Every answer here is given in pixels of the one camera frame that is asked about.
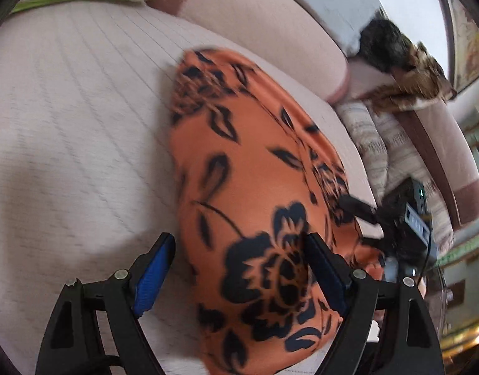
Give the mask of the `pink brown folded blanket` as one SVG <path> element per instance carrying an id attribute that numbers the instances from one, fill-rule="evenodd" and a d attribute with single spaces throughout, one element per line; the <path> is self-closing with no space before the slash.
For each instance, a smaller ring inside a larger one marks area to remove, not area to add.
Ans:
<path id="1" fill-rule="evenodd" d="M 349 90 L 341 104 L 361 101 L 363 93 L 394 81 L 390 75 L 379 72 L 358 58 L 350 60 L 348 72 Z M 412 140 L 431 173 L 448 208 L 453 230 L 458 231 L 478 220 L 479 173 L 462 130 L 447 106 L 437 102 L 422 109 L 391 114 Z M 358 150 L 357 153 L 368 182 Z"/>

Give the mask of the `framed wall picture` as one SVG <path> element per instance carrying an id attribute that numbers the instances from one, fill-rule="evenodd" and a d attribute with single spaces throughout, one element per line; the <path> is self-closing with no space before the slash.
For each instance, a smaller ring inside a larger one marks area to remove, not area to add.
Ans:
<path id="1" fill-rule="evenodd" d="M 460 0 L 439 0 L 448 41 L 449 78 L 457 93 L 479 79 L 479 28 Z"/>

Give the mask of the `orange black floral cloth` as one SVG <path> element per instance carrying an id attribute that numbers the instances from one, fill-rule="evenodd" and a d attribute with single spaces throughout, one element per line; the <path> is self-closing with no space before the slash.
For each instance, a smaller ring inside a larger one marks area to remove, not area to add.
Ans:
<path id="1" fill-rule="evenodd" d="M 302 235 L 319 234 L 373 278 L 383 270 L 338 205 L 344 165 L 305 110 L 241 54 L 189 50 L 170 149 L 209 373 L 274 374 L 329 344 L 342 319 L 306 264 Z"/>

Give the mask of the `pink quilted bed cover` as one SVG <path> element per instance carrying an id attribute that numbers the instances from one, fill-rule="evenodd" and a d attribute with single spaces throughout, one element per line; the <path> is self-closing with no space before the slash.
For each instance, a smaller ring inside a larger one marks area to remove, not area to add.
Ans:
<path id="1" fill-rule="evenodd" d="M 70 2 L 0 28 L 0 345 L 32 374 L 64 284 L 108 278 L 177 228 L 169 99 L 190 48 L 152 8 Z"/>

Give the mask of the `brown patterned scarf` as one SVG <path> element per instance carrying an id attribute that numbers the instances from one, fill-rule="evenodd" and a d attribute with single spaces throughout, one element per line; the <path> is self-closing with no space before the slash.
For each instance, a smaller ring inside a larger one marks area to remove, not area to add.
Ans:
<path id="1" fill-rule="evenodd" d="M 394 84 L 376 87 L 362 96 L 376 115 L 414 111 L 456 98 L 456 89 L 423 43 L 412 45 L 407 64 L 412 69 L 396 77 Z"/>

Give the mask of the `black furry item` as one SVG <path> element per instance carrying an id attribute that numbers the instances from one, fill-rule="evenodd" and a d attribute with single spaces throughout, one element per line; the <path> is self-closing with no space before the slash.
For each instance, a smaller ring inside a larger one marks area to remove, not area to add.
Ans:
<path id="1" fill-rule="evenodd" d="M 358 56 L 382 73 L 409 66 L 412 42 L 389 19 L 372 19 L 361 31 Z"/>

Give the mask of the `striped beige folded cloth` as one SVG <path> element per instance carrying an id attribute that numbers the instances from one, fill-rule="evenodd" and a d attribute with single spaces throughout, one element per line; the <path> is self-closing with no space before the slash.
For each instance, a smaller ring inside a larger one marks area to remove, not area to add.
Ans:
<path id="1" fill-rule="evenodd" d="M 444 256 L 455 243 L 448 208 L 420 153 L 390 113 L 376 115 L 364 102 L 339 104 L 336 113 L 362 158 L 376 203 L 403 180 L 412 177 L 426 191 L 427 210 L 432 214 L 432 239 Z"/>

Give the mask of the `pink bolster with brown end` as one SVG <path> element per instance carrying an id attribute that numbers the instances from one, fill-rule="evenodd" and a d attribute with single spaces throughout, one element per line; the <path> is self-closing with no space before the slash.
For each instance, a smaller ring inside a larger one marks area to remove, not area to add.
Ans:
<path id="1" fill-rule="evenodd" d="M 148 0 L 262 57 L 329 103 L 349 89 L 348 62 L 294 0 Z"/>

